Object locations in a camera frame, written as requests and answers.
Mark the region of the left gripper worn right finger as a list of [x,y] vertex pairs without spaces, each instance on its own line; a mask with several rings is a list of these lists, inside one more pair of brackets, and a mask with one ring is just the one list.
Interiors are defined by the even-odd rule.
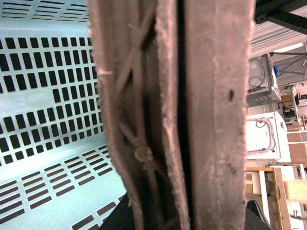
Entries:
[[245,225],[245,118],[255,1],[187,0],[186,105],[192,227]]

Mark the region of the left gripper worn left finger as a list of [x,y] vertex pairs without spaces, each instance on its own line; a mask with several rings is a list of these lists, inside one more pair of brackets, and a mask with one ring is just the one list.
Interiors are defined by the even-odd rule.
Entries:
[[175,0],[90,0],[107,147],[138,230],[190,229],[177,127]]

